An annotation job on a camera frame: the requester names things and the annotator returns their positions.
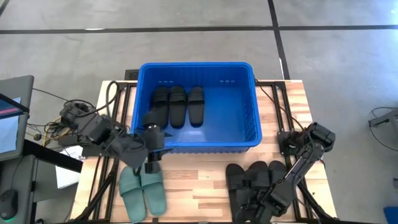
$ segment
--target wooden tabletop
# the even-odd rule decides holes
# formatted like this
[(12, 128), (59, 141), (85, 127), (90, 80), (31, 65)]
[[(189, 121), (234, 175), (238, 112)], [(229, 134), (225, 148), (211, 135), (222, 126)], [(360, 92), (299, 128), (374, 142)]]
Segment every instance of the wooden tabletop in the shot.
[[(103, 82), (97, 105), (104, 105), (105, 89), (108, 83), (109, 81)], [(293, 80), (285, 81), (285, 83), (293, 117), (303, 126), (308, 126), (312, 122), (312, 117), (302, 81)], [(272, 97), (270, 87), (265, 86), (262, 88)], [(111, 96), (115, 92), (116, 88), (113, 86), (111, 88)], [(236, 163), (247, 169), (256, 161), (265, 161), (268, 164), (273, 160), (284, 162), (276, 142), (276, 132), (279, 129), (274, 104), (259, 87), (256, 88), (256, 93), (262, 129), (262, 142), (260, 145), (250, 148), (248, 152), (241, 154), (167, 154), (163, 157), (160, 164), (164, 172), (167, 211), (159, 217), (160, 222), (231, 222), (231, 211), (225, 181), (226, 166), (230, 163)], [(118, 121), (121, 120), (124, 94), (125, 92), (121, 93), (121, 101), (116, 117)], [(128, 126), (131, 125), (135, 94), (136, 89), (132, 88), (126, 118), (126, 125)], [(279, 93), (279, 99), (280, 104), (283, 105), (281, 93)], [(285, 122), (284, 125), (287, 127), (286, 116), (284, 113), (282, 113), (282, 116)], [(89, 157), (83, 163), (71, 218), (77, 217), (87, 206), (97, 159), (97, 157)], [(102, 160), (96, 175), (93, 195), (97, 190), (96, 186), (100, 179), (101, 163)], [(108, 170), (111, 169), (112, 163), (112, 160), (110, 160)], [(123, 162), (119, 164), (111, 223), (129, 223), (123, 199), (119, 195), (119, 175), (125, 166)], [(335, 217), (336, 212), (324, 165), (317, 162), (305, 178), (308, 190), (313, 194), (317, 202), (329, 215)], [(100, 218), (105, 216), (107, 199), (108, 190), (101, 203)], [(304, 217), (304, 208), (300, 207), (300, 210)], [(151, 222), (152, 218), (153, 216), (147, 210), (147, 218), (143, 222)], [(290, 206), (285, 215), (274, 217), (272, 220), (294, 221), (292, 206)]]

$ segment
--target gray floor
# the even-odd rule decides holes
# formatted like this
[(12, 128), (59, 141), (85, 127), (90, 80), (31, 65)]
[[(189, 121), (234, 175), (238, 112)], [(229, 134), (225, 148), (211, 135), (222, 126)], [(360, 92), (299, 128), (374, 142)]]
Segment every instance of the gray floor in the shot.
[[(398, 24), (394, 0), (274, 3), (280, 26)], [(0, 17), (0, 29), (13, 30), (271, 24), (265, 0), (11, 0)], [(398, 30), (281, 36), (291, 79), (304, 81), (313, 119), (337, 135), (325, 161), (338, 216), (386, 223), (382, 208), (398, 205), (398, 152), (380, 146), (367, 123), (373, 108), (398, 106)], [(36, 88), (93, 103), (102, 80), (122, 80), (125, 69), (146, 62), (246, 61), (257, 78), (282, 78), (273, 31), (0, 35), (0, 52), (0, 78), (31, 74)], [(34, 92), (30, 122), (56, 118), (62, 103)], [(374, 132), (398, 148), (389, 126)], [(41, 168), (43, 180), (53, 177), (51, 167)], [(75, 189), (40, 202), (37, 217), (63, 221)]]

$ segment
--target white paper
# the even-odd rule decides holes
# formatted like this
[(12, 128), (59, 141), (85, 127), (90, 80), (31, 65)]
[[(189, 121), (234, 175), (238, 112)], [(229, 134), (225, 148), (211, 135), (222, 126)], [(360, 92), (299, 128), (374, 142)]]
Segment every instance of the white paper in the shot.
[[(81, 152), (83, 148), (81, 146), (68, 147), (60, 152), (66, 156), (70, 156), (75, 159), (81, 160)], [(57, 185), (58, 189), (71, 186), (72, 184), (78, 183), (80, 180), (80, 173), (55, 166), (55, 172), (57, 174)]]

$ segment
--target pair of slippers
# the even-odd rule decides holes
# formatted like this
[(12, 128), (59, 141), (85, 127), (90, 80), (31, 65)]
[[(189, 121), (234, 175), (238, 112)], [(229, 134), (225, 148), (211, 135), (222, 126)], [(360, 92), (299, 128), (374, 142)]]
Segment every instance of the pair of slippers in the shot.
[[(272, 184), (282, 180), (286, 173), (286, 166), (279, 161), (272, 161), (269, 167), (265, 162), (257, 161), (247, 171), (237, 164), (229, 164), (225, 174), (233, 223), (253, 220), (253, 211), (257, 208), (253, 198), (257, 191), (269, 189)], [(268, 223), (271, 217), (271, 213), (264, 212), (261, 217), (264, 223), (260, 224)]]
[(185, 123), (185, 112), (188, 107), (189, 120), (193, 127), (203, 124), (205, 111), (205, 97), (203, 88), (196, 86), (191, 89), (188, 96), (182, 86), (173, 86), (168, 89), (160, 86), (152, 94), (152, 111), (157, 113), (157, 125), (166, 128), (169, 120), (173, 128), (182, 128)]
[(120, 174), (119, 193), (132, 223), (139, 223), (146, 217), (144, 194), (151, 214), (160, 216), (166, 212), (162, 171), (135, 175), (131, 167), (125, 167)]

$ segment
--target green slide sandal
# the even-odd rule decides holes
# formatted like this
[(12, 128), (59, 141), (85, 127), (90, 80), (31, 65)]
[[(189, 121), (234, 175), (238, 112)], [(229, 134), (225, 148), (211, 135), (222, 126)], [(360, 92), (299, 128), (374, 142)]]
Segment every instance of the green slide sandal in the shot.
[(147, 199), (151, 214), (163, 215), (166, 212), (166, 194), (163, 185), (163, 173), (146, 174), (141, 172), (141, 186)]
[(139, 223), (146, 217), (144, 194), (139, 176), (135, 176), (130, 167), (125, 167), (120, 174), (119, 192), (132, 223)]

